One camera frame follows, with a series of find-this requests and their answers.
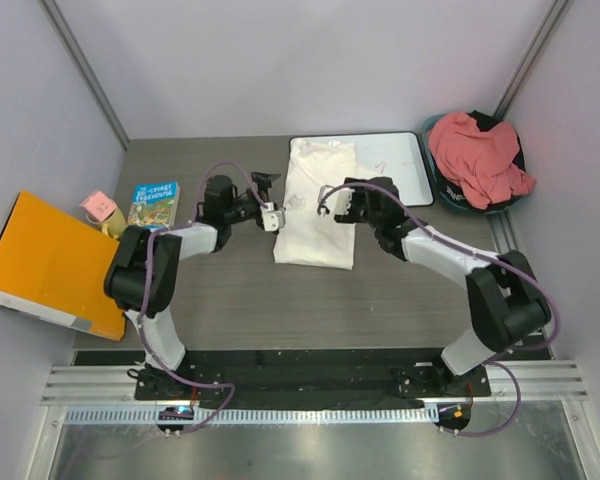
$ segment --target pink block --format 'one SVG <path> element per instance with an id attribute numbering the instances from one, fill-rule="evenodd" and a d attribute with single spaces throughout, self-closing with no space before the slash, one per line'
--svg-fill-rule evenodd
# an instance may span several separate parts
<path id="1" fill-rule="evenodd" d="M 93 192 L 80 206 L 98 223 L 104 222 L 117 208 L 116 202 L 100 191 Z"/>

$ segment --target white cloth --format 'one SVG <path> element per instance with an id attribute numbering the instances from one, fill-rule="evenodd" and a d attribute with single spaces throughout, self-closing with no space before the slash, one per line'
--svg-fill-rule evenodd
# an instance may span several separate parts
<path id="1" fill-rule="evenodd" d="M 336 223 L 333 215 L 318 215 L 318 195 L 323 185 L 341 185 L 346 177 L 374 176 L 374 171 L 356 163 L 353 143 L 294 139 L 284 194 L 286 225 L 273 248 L 275 262 L 351 270 L 355 225 Z M 328 199 L 328 206 L 335 205 L 337 195 Z"/>

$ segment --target orange box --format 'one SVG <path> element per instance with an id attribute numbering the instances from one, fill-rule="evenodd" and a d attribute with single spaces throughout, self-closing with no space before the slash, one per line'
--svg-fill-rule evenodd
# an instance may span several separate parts
<path id="1" fill-rule="evenodd" d="M 0 305 L 112 340 L 125 320 L 104 294 L 118 242 L 20 192 L 0 236 Z"/>

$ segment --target blue book cover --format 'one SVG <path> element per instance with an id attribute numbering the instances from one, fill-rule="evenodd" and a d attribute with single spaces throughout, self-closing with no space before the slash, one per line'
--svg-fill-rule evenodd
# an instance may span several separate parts
<path id="1" fill-rule="evenodd" d="M 138 185 L 133 192 L 127 224 L 151 229 L 173 226 L 179 196 L 178 182 Z"/>

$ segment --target white tray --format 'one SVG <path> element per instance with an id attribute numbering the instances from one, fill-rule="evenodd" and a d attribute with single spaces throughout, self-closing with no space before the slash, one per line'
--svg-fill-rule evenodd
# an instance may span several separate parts
<path id="1" fill-rule="evenodd" d="M 433 203 L 418 139 L 413 132 L 301 138 L 319 143 L 331 140 L 355 143 L 356 161 L 378 172 L 378 176 L 391 177 L 405 205 L 417 207 Z"/>

